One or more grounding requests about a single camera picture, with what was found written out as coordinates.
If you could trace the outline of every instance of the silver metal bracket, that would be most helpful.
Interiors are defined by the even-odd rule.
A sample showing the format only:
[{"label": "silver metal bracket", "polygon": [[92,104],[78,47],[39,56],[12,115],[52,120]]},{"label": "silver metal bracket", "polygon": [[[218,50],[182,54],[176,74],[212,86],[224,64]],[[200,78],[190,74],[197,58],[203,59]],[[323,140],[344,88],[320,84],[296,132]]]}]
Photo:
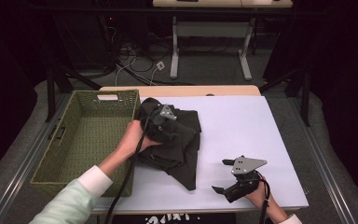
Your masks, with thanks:
[{"label": "silver metal bracket", "polygon": [[173,112],[171,111],[171,109],[168,105],[164,105],[161,108],[161,111],[159,112],[159,114],[166,119],[176,120],[176,116],[173,114]]},{"label": "silver metal bracket", "polygon": [[234,166],[232,167],[231,173],[233,175],[245,175],[265,164],[267,164],[267,161],[264,160],[238,157],[234,161]]}]

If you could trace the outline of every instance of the black curtain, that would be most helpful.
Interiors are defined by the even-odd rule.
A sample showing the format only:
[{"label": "black curtain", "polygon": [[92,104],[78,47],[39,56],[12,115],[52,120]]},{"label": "black curtain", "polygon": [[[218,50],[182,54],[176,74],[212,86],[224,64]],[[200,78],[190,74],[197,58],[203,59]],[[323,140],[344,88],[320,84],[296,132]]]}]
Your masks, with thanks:
[{"label": "black curtain", "polygon": [[46,79],[48,60],[36,36],[59,43],[50,24],[49,19],[38,21],[16,0],[0,0],[0,160],[34,109],[34,86]]},{"label": "black curtain", "polygon": [[[319,1],[309,2],[302,9],[320,6]],[[311,64],[310,89],[323,102],[331,145],[358,186],[358,1],[330,1],[318,9],[327,8],[332,12],[326,17],[329,22],[287,22],[265,79]]]}]

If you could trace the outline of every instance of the person's arm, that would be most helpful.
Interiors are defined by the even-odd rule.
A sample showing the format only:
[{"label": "person's arm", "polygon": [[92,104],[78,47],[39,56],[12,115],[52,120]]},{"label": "person's arm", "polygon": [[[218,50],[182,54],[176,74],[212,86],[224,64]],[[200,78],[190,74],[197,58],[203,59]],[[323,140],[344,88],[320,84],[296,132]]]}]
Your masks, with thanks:
[{"label": "person's arm", "polygon": [[[43,211],[37,214],[31,223],[83,223],[85,222],[98,199],[112,185],[115,170],[133,155],[142,136],[139,120],[134,120],[127,127],[116,150],[98,166],[91,167],[78,179],[69,183]],[[141,150],[156,145],[147,137]]]},{"label": "person's arm", "polygon": [[[245,198],[248,199],[255,207],[261,209],[263,202],[266,200],[264,183],[260,181],[258,188],[254,192],[246,195]],[[301,221],[296,215],[291,215],[290,217],[287,216],[286,212],[284,212],[277,204],[272,194],[269,195],[266,214],[275,224],[301,224]]]}]

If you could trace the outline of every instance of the basket handle hole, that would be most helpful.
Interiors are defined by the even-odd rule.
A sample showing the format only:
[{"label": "basket handle hole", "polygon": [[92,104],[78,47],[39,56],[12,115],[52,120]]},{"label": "basket handle hole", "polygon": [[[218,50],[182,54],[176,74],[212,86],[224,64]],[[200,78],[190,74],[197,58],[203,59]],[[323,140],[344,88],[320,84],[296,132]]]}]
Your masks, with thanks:
[{"label": "basket handle hole", "polygon": [[118,96],[116,94],[97,95],[97,97],[100,101],[122,101],[118,99]]}]

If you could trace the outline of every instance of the table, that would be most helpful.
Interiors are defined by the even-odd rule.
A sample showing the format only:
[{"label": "table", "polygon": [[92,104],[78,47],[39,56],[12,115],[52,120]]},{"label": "table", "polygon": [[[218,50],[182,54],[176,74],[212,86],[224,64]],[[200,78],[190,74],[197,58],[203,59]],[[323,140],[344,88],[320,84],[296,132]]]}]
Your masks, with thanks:
[{"label": "table", "polygon": [[[289,8],[291,0],[199,0],[198,2],[183,2],[177,0],[153,0],[154,7],[247,7],[247,8]],[[246,61],[246,51],[253,33],[249,22],[189,22],[172,19],[173,53],[171,63],[172,79],[177,78],[179,64],[178,36],[221,36],[244,38],[242,49],[238,50],[241,68],[245,80],[252,80],[249,64]]]},{"label": "table", "polygon": [[[245,199],[227,202],[211,186],[235,183],[231,167],[221,160],[241,155],[268,164],[257,169],[268,179],[274,197],[285,209],[308,202],[287,154],[266,99],[254,86],[104,87],[102,91],[139,89],[142,99],[153,96],[162,104],[199,112],[202,128],[197,188],[188,191],[165,172],[138,163],[132,195],[121,198],[114,214],[243,212],[254,209]],[[202,96],[213,93],[215,96]],[[101,198],[93,214],[108,210],[113,198]]]}]

